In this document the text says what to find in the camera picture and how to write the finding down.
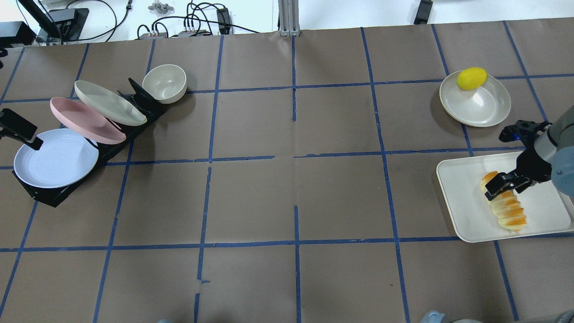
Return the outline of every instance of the plate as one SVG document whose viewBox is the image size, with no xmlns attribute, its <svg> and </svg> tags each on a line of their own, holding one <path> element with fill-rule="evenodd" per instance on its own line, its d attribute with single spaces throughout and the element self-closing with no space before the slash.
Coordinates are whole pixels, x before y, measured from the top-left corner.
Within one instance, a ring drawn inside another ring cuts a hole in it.
<svg viewBox="0 0 574 323">
<path fill-rule="evenodd" d="M 66 98 L 52 98 L 50 108 L 66 127 L 98 143 L 115 145 L 126 140 L 126 135 L 96 110 Z"/>
<path fill-rule="evenodd" d="M 504 85 L 489 75 L 483 85 L 465 91 L 456 84 L 460 72 L 448 75 L 440 85 L 439 97 L 444 110 L 469 126 L 488 127 L 504 121 L 510 113 L 510 94 Z"/>
<path fill-rule="evenodd" d="M 38 135 L 44 143 L 35 151 L 23 145 L 14 157 L 14 172 L 24 183 L 42 189 L 73 184 L 92 170 L 99 151 L 71 129 Z"/>
<path fill-rule="evenodd" d="M 477 243 L 574 230 L 572 201 L 550 181 L 516 194 L 526 214 L 526 227 L 517 233 L 498 225 L 480 190 L 480 180 L 491 171 L 515 169 L 520 153 L 449 159 L 436 167 L 452 225 L 462 240 Z"/>
<path fill-rule="evenodd" d="M 82 102 L 108 119 L 128 126 L 139 126 L 148 120 L 128 100 L 97 84 L 77 80 L 74 89 Z"/>
</svg>

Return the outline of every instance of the bread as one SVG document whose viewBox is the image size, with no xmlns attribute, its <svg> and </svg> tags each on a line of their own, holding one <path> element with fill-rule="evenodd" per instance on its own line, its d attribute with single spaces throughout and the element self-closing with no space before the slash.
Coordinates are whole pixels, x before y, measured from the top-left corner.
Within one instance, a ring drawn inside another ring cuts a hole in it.
<svg viewBox="0 0 574 323">
<path fill-rule="evenodd" d="M 486 193 L 486 184 L 497 174 L 497 171 L 490 172 L 482 178 L 480 181 L 482 193 Z M 506 191 L 492 201 L 488 201 L 487 199 L 487 202 L 501 227 L 517 232 L 526 226 L 524 209 L 521 207 L 514 191 Z"/>
</svg>

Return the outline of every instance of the dish rack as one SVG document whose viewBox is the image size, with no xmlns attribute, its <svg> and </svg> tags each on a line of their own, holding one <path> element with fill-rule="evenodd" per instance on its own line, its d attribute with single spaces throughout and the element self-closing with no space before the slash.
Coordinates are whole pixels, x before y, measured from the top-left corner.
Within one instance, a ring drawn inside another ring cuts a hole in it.
<svg viewBox="0 0 574 323">
<path fill-rule="evenodd" d="M 133 104 L 143 115 L 148 119 L 144 124 L 139 126 L 128 126 L 118 124 L 120 130 L 126 135 L 127 139 L 119 144 L 108 145 L 98 143 L 97 149 L 99 152 L 98 160 L 94 165 L 93 169 L 79 181 L 55 189 L 42 189 L 36 186 L 24 183 L 17 175 L 16 172 L 12 170 L 12 174 L 18 179 L 22 187 L 28 192 L 30 197 L 34 200 L 44 203 L 46 205 L 56 207 L 62 203 L 68 196 L 82 183 L 90 177 L 98 169 L 105 166 L 106 163 L 117 155 L 125 146 L 133 141 L 140 133 L 142 133 L 149 125 L 156 122 L 164 113 L 165 108 L 158 100 L 154 99 L 146 90 L 144 90 L 138 83 L 136 83 L 132 78 L 128 79 L 130 85 L 135 91 L 133 95 L 122 95 L 124 99 L 128 100 Z"/>
</svg>

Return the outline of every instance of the white floor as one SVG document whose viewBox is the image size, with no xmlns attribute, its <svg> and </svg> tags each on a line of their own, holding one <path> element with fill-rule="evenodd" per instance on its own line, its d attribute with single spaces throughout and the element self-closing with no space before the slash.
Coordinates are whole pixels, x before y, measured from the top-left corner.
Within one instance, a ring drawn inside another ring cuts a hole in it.
<svg viewBox="0 0 574 323">
<path fill-rule="evenodd" d="M 4 0 L 0 11 L 0 21 L 22 20 L 16 6 L 17 0 Z M 166 16 L 184 16 L 188 0 L 163 0 L 174 7 L 166 15 L 150 11 L 148 6 L 153 0 L 133 0 L 133 10 L 126 22 L 112 37 L 114 40 L 129 40 L 137 37 L 137 27 L 149 26 L 154 20 Z M 48 10 L 61 9 L 71 0 L 42 0 Z M 127 0 L 107 0 L 114 8 L 118 21 L 125 14 Z M 219 0 L 226 5 L 234 24 L 259 32 L 277 30 L 277 0 Z M 409 25 L 414 21 L 420 0 L 300 0 L 301 29 L 337 29 L 368 26 Z M 92 37 L 114 26 L 113 15 L 103 3 L 80 1 L 72 7 L 90 9 L 88 21 L 82 37 Z M 39 26 L 22 8 L 30 27 L 38 31 Z M 216 21 L 215 9 L 205 10 L 209 20 Z M 429 23 L 522 20 L 534 18 L 574 17 L 573 0 L 435 0 Z M 166 19 L 162 22 L 169 29 L 169 35 L 183 30 L 182 19 Z M 214 34 L 217 26 L 212 24 Z M 234 33 L 247 33 L 234 28 Z M 94 41 L 104 41 L 107 36 Z"/>
</svg>

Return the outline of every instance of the white plate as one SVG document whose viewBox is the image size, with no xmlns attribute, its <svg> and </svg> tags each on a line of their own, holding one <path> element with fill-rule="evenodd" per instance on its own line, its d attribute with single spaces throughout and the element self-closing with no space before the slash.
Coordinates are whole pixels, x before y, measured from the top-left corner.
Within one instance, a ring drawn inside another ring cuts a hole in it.
<svg viewBox="0 0 574 323">
<path fill-rule="evenodd" d="M 444 110 L 456 121 L 475 127 L 494 126 L 510 113 L 510 94 L 497 79 L 488 76 L 476 90 L 462 90 L 456 80 L 461 71 L 447 76 L 439 96 Z"/>
<path fill-rule="evenodd" d="M 574 230 L 572 201 L 550 181 L 517 194 L 526 214 L 526 227 L 516 233 L 498 225 L 480 190 L 480 180 L 491 171 L 515 169 L 520 153 L 449 159 L 436 167 L 452 224 L 462 240 L 476 243 Z"/>
<path fill-rule="evenodd" d="M 35 151 L 23 145 L 14 157 L 14 172 L 24 183 L 55 189 L 75 183 L 92 170 L 99 152 L 70 129 L 40 133 L 44 143 Z"/>
<path fill-rule="evenodd" d="M 77 80 L 74 89 L 82 102 L 108 119 L 128 126 L 139 126 L 148 120 L 128 100 L 97 84 Z"/>
</svg>

